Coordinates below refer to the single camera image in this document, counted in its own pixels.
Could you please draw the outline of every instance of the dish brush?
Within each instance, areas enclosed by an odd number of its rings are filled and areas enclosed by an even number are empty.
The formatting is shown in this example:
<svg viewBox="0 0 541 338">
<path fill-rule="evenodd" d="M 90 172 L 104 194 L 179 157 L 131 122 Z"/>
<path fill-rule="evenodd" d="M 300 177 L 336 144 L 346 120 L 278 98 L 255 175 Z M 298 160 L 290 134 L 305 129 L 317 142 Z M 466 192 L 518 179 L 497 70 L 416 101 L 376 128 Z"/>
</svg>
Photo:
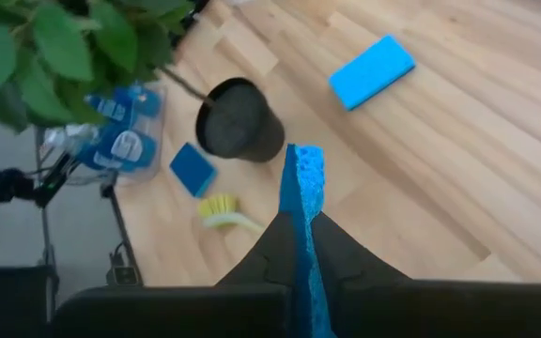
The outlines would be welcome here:
<svg viewBox="0 0 541 338">
<path fill-rule="evenodd" d="M 264 231 L 262 226 L 237 212 L 237 197 L 228 193 L 219 193 L 203 200 L 197 211 L 202 217 L 204 226 L 208 228 L 233 223 L 256 232 Z"/>
</svg>

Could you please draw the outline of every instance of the plant pot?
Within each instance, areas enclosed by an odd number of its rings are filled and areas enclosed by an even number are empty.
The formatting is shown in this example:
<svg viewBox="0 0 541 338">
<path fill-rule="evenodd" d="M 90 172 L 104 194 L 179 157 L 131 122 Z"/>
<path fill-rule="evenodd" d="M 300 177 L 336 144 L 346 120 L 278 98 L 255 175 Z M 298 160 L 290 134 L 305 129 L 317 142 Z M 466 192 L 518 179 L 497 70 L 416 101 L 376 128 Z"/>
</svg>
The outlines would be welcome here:
<svg viewBox="0 0 541 338">
<path fill-rule="evenodd" d="M 226 80 L 208 97 L 214 106 L 202 104 L 195 135 L 209 154 L 265 162 L 281 151 L 285 142 L 283 124 L 252 82 L 243 78 Z"/>
</svg>

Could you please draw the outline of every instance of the wooden floor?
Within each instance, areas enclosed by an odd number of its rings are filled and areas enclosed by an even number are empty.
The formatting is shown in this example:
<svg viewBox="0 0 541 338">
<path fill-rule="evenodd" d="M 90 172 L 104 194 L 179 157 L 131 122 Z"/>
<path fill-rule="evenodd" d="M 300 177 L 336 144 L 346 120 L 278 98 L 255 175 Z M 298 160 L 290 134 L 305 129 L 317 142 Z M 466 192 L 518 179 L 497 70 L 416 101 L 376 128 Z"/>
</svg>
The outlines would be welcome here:
<svg viewBox="0 0 541 338">
<path fill-rule="evenodd" d="M 386 34 L 417 68 L 346 113 L 329 76 Z M 205 91 L 252 79 L 289 142 L 322 146 L 325 212 L 388 263 L 415 278 L 541 282 L 541 0 L 211 0 L 177 58 Z M 147 284 L 214 284 L 257 235 L 201 226 L 168 170 L 194 142 L 199 103 L 166 84 L 160 173 L 117 195 Z M 211 191 L 268 224 L 284 155 L 213 159 Z"/>
</svg>

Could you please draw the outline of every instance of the blue sponge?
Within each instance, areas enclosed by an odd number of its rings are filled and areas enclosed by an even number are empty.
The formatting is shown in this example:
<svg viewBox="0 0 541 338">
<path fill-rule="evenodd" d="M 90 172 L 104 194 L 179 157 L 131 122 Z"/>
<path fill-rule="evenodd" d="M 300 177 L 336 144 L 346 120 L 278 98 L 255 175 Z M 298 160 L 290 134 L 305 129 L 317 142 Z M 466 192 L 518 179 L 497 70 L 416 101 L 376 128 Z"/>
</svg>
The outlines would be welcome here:
<svg viewBox="0 0 541 338">
<path fill-rule="evenodd" d="M 351 111 L 413 68 L 412 56 L 386 36 L 332 75 L 329 84 Z"/>
<path fill-rule="evenodd" d="M 320 276 L 312 220 L 324 200 L 323 151 L 316 146 L 288 145 L 281 178 L 279 210 L 290 212 L 296 239 L 297 337 L 335 337 Z"/>
<path fill-rule="evenodd" d="M 185 144 L 170 162 L 170 169 L 193 197 L 202 197 L 216 169 L 190 144 Z"/>
</svg>

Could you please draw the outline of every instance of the gray floor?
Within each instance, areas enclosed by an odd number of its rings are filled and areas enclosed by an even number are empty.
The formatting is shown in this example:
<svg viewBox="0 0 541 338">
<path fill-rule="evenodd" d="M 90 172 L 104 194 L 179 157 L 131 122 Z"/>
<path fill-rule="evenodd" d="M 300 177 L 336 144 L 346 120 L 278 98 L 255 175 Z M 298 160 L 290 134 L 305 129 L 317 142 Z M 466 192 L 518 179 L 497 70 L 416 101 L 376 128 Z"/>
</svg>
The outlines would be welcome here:
<svg viewBox="0 0 541 338">
<path fill-rule="evenodd" d="M 32 131 L 15 135 L 0 127 L 0 169 L 32 171 L 35 163 Z M 72 294 L 105 285 L 108 253 L 120 242 L 116 219 L 99 186 L 64 187 L 48 206 L 60 290 L 58 304 Z M 31 203 L 0 205 L 0 267 L 32 266 L 44 248 L 40 211 Z"/>
</svg>

